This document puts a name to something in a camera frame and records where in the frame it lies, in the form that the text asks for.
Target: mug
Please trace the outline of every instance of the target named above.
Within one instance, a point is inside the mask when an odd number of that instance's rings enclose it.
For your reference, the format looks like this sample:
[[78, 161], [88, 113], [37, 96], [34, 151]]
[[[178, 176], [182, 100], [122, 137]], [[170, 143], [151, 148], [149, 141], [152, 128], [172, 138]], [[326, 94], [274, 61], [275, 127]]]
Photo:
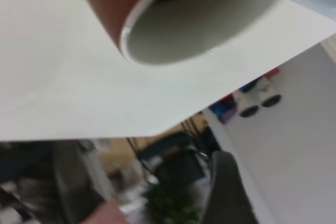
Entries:
[[[88, 1], [127, 60], [162, 65], [211, 54], [276, 0]], [[336, 0], [294, 1], [334, 17]]]

